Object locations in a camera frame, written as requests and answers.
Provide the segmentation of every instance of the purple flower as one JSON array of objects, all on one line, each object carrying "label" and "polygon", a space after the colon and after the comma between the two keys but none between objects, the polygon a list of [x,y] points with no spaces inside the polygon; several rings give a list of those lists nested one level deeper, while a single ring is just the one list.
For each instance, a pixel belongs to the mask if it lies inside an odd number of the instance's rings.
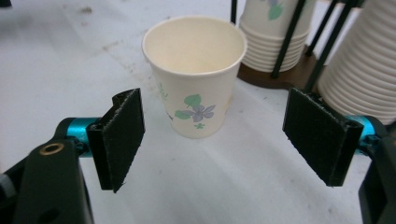
[{"label": "purple flower", "polygon": [[203,105],[198,105],[192,108],[193,111],[190,110],[183,110],[183,114],[192,116],[192,120],[194,122],[199,122],[203,118],[210,119],[213,117],[214,113],[212,110],[215,108],[215,105],[209,106],[205,108]]}]

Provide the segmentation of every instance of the cup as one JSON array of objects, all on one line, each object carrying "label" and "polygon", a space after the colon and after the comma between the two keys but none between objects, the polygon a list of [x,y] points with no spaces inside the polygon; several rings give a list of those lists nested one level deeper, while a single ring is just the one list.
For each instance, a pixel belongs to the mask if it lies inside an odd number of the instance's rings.
[{"label": "cup", "polygon": [[147,31],[143,52],[177,133],[204,138],[221,127],[247,47],[233,24],[206,16],[174,18]]}]

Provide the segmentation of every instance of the stacked cups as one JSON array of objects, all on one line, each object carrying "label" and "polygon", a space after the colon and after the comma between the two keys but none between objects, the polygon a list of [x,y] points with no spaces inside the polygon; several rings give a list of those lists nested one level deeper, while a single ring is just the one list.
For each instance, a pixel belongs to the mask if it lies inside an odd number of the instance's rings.
[{"label": "stacked cups", "polygon": [[318,81],[323,100],[344,115],[396,120],[396,0],[369,1]]},{"label": "stacked cups", "polygon": [[[288,31],[297,0],[247,0],[239,28],[247,37],[247,54],[243,63],[261,72],[272,72]],[[300,60],[309,34],[315,0],[307,0],[290,40],[280,72],[290,70]]]}]

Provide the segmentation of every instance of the white table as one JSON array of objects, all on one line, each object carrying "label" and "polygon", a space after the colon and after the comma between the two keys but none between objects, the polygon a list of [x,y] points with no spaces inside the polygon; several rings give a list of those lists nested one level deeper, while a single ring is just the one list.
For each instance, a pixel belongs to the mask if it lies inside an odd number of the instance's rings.
[{"label": "white table", "polygon": [[[102,191],[92,159],[80,159],[96,223],[361,223],[370,160],[355,156],[345,185],[326,187],[282,132],[286,91],[237,80],[216,134],[191,140],[172,130],[143,34],[180,15],[228,20],[230,4],[14,0],[0,9],[0,171],[47,142],[62,119],[101,117],[114,94],[138,87],[147,132],[119,193]],[[327,4],[318,2],[313,31]]]}]

